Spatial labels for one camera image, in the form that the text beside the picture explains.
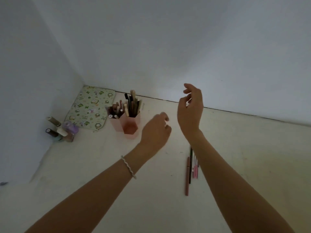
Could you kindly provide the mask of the person's left hand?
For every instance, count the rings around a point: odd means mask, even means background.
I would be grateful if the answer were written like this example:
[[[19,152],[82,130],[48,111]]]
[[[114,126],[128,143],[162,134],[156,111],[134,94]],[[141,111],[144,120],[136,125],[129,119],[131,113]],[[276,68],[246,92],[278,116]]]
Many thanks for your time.
[[[149,157],[154,156],[167,143],[169,136],[165,135],[165,125],[169,117],[165,112],[156,114],[142,129],[139,145]]]

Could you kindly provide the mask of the person's right hand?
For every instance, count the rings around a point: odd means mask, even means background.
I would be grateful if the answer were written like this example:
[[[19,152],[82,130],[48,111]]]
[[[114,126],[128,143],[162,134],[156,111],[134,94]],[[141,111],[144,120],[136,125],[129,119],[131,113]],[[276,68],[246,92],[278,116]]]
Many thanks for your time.
[[[190,141],[199,132],[199,124],[204,105],[200,89],[190,83],[184,84],[184,94],[192,94],[192,102],[186,107],[186,96],[180,98],[177,110],[177,120],[185,138]]]

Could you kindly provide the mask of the person's left forearm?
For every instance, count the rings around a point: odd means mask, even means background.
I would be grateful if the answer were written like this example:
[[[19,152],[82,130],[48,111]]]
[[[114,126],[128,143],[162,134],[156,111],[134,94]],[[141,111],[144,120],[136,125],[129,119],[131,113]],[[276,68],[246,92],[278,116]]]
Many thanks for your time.
[[[52,208],[25,233],[91,233],[134,174],[150,158],[138,144]]]

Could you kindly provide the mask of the person's right forearm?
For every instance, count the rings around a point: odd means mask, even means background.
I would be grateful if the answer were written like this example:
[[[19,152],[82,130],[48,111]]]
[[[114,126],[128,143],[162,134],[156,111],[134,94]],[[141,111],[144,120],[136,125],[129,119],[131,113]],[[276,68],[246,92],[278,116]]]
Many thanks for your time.
[[[207,141],[200,129],[182,129],[232,233],[294,233],[287,221]]]

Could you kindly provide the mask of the pink hexagonal pen holder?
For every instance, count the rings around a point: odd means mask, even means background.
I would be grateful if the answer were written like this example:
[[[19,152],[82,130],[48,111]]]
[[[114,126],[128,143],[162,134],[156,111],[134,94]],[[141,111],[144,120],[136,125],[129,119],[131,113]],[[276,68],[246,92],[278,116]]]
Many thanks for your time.
[[[108,120],[111,122],[113,128],[116,132],[121,132],[128,139],[134,139],[138,136],[138,127],[141,121],[141,113],[136,115],[136,117],[127,117],[124,113],[120,118],[115,118],[109,112]]]

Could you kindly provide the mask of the bunch of makeup pencils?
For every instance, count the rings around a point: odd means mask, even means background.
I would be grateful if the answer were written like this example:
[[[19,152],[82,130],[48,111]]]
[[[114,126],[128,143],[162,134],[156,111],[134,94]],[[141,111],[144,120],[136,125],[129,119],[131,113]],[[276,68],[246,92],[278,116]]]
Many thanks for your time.
[[[125,93],[125,100],[120,100],[111,106],[105,106],[107,115],[111,119],[120,119],[123,115],[128,118],[135,118],[140,114],[142,101],[137,97],[135,90],[130,94]]]

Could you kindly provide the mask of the dusty pink makeup pencil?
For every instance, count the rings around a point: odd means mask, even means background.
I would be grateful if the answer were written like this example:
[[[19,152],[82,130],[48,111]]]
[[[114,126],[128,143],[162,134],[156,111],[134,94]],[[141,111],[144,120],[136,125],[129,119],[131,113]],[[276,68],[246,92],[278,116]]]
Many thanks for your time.
[[[190,161],[191,161],[191,158],[188,157],[187,162],[186,162],[185,196],[189,195]]]

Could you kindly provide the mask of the green cartoon print pouch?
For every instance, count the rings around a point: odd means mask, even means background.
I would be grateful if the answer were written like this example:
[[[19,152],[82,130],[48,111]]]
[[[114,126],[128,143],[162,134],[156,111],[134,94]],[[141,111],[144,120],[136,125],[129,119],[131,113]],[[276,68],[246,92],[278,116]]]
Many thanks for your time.
[[[65,121],[79,128],[99,130],[106,118],[106,107],[113,104],[116,92],[94,86],[83,86],[70,108]]]

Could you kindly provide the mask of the purple cap pink bottle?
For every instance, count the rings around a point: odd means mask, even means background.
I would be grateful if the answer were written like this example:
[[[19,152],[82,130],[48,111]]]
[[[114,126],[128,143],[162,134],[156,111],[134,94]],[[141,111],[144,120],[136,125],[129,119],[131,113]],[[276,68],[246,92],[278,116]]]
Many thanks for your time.
[[[79,127],[71,121],[64,121],[63,129],[68,133],[65,137],[67,142],[73,142],[75,135],[79,132]]]

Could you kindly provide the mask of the white cap mint bottle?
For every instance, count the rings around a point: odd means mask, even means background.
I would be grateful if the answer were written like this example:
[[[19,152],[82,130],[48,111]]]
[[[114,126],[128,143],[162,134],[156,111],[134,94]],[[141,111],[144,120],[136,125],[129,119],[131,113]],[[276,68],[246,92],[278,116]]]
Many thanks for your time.
[[[69,138],[68,132],[63,127],[56,128],[57,136],[54,138],[55,141],[67,141]]]

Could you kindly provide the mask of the gold cap nail polish bottle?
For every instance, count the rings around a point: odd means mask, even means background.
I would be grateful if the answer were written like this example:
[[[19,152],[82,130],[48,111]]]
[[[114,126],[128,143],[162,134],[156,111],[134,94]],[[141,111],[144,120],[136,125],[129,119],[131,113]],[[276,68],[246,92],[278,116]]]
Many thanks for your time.
[[[50,116],[50,117],[46,117],[47,121],[49,121],[50,123],[52,123],[55,127],[61,127],[61,122],[58,121],[57,119],[55,119],[54,117]]]

